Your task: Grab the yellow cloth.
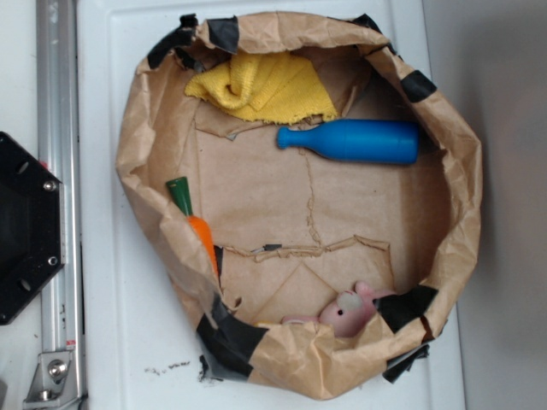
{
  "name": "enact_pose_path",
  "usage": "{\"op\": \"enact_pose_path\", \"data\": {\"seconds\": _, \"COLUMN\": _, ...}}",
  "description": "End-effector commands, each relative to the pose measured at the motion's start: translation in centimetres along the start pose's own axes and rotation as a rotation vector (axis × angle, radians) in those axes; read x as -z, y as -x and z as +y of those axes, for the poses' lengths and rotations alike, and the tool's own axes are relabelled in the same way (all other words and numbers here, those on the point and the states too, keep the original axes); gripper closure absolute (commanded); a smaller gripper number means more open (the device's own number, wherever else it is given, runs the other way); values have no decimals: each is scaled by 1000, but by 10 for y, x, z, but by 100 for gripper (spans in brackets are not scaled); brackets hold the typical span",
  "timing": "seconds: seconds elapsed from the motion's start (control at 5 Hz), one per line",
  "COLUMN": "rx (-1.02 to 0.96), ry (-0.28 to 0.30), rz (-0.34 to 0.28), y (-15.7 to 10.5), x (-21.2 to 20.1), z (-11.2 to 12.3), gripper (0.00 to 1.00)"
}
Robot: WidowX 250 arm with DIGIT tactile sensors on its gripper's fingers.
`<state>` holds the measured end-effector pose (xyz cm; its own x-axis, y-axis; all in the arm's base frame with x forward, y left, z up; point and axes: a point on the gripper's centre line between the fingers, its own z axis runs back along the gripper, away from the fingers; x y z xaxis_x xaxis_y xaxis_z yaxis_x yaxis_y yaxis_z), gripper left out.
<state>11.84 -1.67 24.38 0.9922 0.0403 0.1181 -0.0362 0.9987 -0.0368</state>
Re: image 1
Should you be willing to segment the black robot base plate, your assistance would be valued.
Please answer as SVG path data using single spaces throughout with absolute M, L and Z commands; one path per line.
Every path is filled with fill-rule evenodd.
M 63 267 L 62 182 L 1 133 L 1 324 Z

